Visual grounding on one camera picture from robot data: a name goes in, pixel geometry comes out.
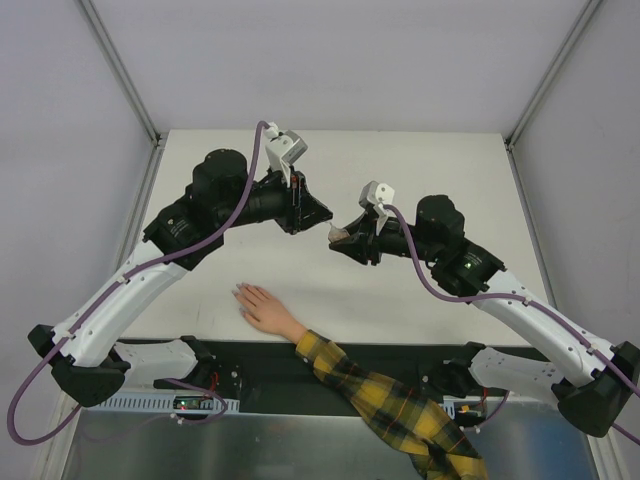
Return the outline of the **glitter nail polish bottle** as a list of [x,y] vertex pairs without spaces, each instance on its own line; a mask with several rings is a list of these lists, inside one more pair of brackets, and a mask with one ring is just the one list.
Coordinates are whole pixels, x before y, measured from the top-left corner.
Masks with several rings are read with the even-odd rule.
[[336,227],[336,230],[329,230],[328,241],[330,244],[333,244],[345,240],[349,236],[350,234],[346,229]]

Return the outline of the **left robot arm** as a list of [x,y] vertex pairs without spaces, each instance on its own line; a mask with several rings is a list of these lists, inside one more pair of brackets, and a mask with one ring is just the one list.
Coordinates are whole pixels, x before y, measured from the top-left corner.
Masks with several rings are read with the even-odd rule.
[[195,337],[140,345],[119,339],[163,291],[223,246],[228,219],[236,226],[273,220],[290,235],[332,219],[293,167],[305,151],[269,143],[270,166],[260,181],[250,179],[240,152],[208,153],[184,194],[146,227],[111,280],[115,291],[101,290],[74,317],[29,333],[61,389],[83,407],[103,403],[122,387],[168,388],[173,380],[191,389],[215,389],[222,366]]

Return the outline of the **yellow plaid sleeve forearm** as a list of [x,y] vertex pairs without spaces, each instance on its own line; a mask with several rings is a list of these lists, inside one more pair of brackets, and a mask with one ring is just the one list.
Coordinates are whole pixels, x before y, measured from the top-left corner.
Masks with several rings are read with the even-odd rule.
[[312,330],[296,355],[344,397],[386,445],[408,455],[423,479],[486,479],[482,456],[444,409],[413,387],[367,370]]

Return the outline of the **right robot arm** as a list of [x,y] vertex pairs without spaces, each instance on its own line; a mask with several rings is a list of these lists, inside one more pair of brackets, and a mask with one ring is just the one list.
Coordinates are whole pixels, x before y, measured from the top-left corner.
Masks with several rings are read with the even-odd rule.
[[409,258],[436,298],[469,304],[494,317],[543,355],[537,361],[469,342],[463,354],[428,375],[434,389],[459,398],[497,388],[556,408],[581,432],[602,438],[639,392],[639,349],[589,332],[536,297],[504,263],[465,236],[464,216],[446,195],[422,198],[414,224],[382,202],[332,228],[329,247],[363,265],[383,255]]

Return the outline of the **mannequin hand with painted nails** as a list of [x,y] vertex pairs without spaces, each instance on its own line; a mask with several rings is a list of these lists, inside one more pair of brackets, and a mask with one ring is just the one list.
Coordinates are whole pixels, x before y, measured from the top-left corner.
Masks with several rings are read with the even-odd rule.
[[265,289],[241,283],[236,285],[233,295],[241,305],[241,315],[255,329],[293,344],[298,344],[306,334],[307,328]]

